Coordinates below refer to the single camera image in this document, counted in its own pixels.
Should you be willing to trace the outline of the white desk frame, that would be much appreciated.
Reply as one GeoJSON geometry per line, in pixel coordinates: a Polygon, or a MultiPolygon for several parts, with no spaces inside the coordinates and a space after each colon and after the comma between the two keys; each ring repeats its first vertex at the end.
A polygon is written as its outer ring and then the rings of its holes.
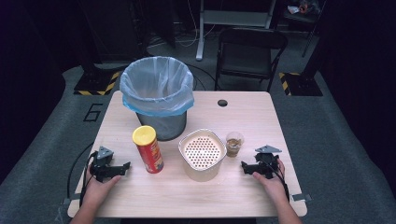
{"type": "Polygon", "coordinates": [[[270,6],[267,12],[206,10],[205,0],[200,0],[199,39],[195,59],[200,62],[204,56],[204,28],[206,24],[254,26],[269,29],[275,6],[276,0],[270,0],[270,6]]]}

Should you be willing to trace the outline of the dark side table with clutter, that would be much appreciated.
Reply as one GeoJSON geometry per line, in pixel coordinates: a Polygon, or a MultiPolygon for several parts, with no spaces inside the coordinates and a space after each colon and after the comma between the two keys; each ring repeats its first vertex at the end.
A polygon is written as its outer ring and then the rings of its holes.
{"type": "Polygon", "coordinates": [[[297,22],[314,23],[319,18],[324,0],[287,0],[283,17],[297,22]]]}

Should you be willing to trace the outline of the person's left hand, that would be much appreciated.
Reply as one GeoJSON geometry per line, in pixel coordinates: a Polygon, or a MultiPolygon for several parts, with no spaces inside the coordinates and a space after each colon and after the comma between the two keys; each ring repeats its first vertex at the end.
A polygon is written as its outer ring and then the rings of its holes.
{"type": "Polygon", "coordinates": [[[121,180],[120,175],[112,177],[107,182],[98,181],[91,173],[86,177],[86,189],[82,201],[83,208],[98,209],[106,199],[108,193],[121,180]]]}

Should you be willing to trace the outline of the white container with perforated strainer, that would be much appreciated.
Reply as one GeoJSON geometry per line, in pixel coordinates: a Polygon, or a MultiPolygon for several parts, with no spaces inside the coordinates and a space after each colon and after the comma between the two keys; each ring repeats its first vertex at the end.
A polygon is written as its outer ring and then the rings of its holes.
{"type": "Polygon", "coordinates": [[[226,156],[226,146],[209,129],[189,133],[179,141],[178,149],[186,175],[197,182],[213,179],[226,156]]]}

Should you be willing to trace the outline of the black base plate hazard stripes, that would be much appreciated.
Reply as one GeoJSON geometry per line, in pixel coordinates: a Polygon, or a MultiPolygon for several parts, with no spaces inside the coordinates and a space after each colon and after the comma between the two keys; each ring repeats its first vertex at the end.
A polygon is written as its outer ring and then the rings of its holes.
{"type": "Polygon", "coordinates": [[[108,95],[115,87],[120,75],[118,69],[98,69],[93,73],[85,72],[74,88],[78,95],[108,95]]]}
{"type": "Polygon", "coordinates": [[[303,77],[299,73],[279,73],[282,88],[288,96],[322,96],[317,82],[313,78],[303,77]]]}

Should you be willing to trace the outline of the clear plastic cup brown liquid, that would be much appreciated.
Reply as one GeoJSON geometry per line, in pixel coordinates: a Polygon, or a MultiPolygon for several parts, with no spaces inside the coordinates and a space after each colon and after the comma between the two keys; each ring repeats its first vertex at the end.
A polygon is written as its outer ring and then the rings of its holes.
{"type": "Polygon", "coordinates": [[[239,132],[231,132],[226,136],[226,155],[234,158],[237,156],[240,148],[245,142],[245,137],[239,132]]]}

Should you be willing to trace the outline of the person's right hand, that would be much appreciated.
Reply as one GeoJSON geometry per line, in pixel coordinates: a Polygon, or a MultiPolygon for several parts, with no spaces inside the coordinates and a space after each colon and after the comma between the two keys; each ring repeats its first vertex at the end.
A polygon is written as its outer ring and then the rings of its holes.
{"type": "Polygon", "coordinates": [[[278,173],[280,177],[275,176],[271,179],[267,179],[266,177],[256,172],[253,174],[253,177],[262,184],[264,190],[268,194],[273,204],[275,204],[275,201],[277,201],[278,199],[287,199],[289,202],[289,196],[286,194],[284,188],[285,167],[281,159],[278,159],[277,162],[279,169],[278,173]]]}

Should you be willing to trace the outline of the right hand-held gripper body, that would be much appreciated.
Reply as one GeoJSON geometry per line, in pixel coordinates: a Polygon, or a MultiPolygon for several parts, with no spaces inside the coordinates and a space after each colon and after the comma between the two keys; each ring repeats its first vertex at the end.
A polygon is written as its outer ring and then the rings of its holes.
{"type": "Polygon", "coordinates": [[[257,164],[256,172],[265,175],[266,178],[271,179],[273,175],[280,177],[278,171],[279,159],[278,153],[281,152],[280,149],[266,145],[264,147],[256,148],[257,152],[255,159],[257,164]]]}

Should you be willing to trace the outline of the grey tape strip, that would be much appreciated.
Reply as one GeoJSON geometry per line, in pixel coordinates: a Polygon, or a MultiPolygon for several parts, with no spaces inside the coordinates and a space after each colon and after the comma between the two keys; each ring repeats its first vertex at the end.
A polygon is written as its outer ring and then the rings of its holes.
{"type": "Polygon", "coordinates": [[[61,205],[69,205],[71,202],[77,202],[78,205],[81,205],[80,199],[81,199],[81,194],[80,193],[73,194],[71,196],[66,196],[62,200],[61,205]]]}
{"type": "Polygon", "coordinates": [[[300,193],[300,194],[292,194],[291,198],[295,201],[304,201],[304,202],[310,202],[312,201],[312,197],[310,194],[304,194],[304,193],[300,193]]]}

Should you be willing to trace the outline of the black mesh trash bin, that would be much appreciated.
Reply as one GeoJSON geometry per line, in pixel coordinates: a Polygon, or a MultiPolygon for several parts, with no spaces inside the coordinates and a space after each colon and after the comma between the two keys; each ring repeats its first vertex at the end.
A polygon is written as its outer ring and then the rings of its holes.
{"type": "Polygon", "coordinates": [[[176,115],[158,113],[137,113],[136,115],[142,125],[150,126],[155,130],[159,141],[176,139],[187,126],[187,112],[176,115]]]}

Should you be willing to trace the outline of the translucent blue bin liner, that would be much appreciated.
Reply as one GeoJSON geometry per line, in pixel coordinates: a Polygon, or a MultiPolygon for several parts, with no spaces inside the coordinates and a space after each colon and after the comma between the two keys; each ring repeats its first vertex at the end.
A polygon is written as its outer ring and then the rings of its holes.
{"type": "Polygon", "coordinates": [[[193,75],[172,57],[147,57],[128,65],[120,77],[122,102],[134,112],[178,116],[194,105],[193,75]]]}

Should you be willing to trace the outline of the black cabinet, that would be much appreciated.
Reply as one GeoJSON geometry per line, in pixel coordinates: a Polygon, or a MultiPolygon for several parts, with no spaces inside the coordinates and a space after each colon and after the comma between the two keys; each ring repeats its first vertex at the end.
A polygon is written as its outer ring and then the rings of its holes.
{"type": "Polygon", "coordinates": [[[102,62],[131,62],[143,57],[133,0],[78,0],[102,62]]]}

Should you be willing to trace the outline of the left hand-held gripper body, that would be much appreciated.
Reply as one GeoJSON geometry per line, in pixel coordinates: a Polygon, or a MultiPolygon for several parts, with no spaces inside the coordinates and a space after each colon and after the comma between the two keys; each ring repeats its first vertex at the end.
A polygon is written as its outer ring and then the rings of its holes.
{"type": "Polygon", "coordinates": [[[112,178],[116,174],[110,166],[114,152],[106,147],[100,146],[98,151],[92,153],[92,164],[90,173],[96,177],[99,182],[103,182],[107,178],[112,178]]]}

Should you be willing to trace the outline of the black folding chair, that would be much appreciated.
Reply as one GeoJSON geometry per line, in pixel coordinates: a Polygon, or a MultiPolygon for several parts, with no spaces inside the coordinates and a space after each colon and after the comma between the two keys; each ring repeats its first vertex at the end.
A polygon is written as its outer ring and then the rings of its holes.
{"type": "Polygon", "coordinates": [[[289,41],[277,30],[229,27],[219,34],[215,87],[221,76],[257,78],[268,81],[271,90],[280,56],[289,41]]]}

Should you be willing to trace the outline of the red chips can yellow lid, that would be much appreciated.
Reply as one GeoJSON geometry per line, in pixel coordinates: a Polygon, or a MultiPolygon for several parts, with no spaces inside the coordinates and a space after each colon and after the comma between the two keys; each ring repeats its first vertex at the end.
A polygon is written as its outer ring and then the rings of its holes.
{"type": "Polygon", "coordinates": [[[146,170],[157,174],[163,169],[163,158],[157,141],[156,131],[148,125],[136,128],[132,139],[140,153],[146,170]]]}

